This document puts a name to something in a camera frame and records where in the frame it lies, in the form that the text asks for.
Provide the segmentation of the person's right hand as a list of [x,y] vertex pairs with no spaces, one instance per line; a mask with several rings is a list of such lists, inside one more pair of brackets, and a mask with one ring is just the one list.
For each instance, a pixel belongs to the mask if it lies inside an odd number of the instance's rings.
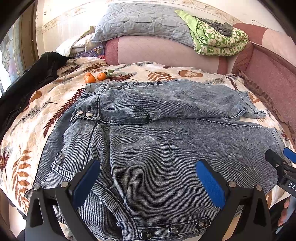
[[281,212],[280,218],[277,222],[277,226],[280,227],[281,225],[283,225],[285,223],[285,220],[287,218],[287,209],[290,205],[290,197],[288,197],[283,205],[283,210]]

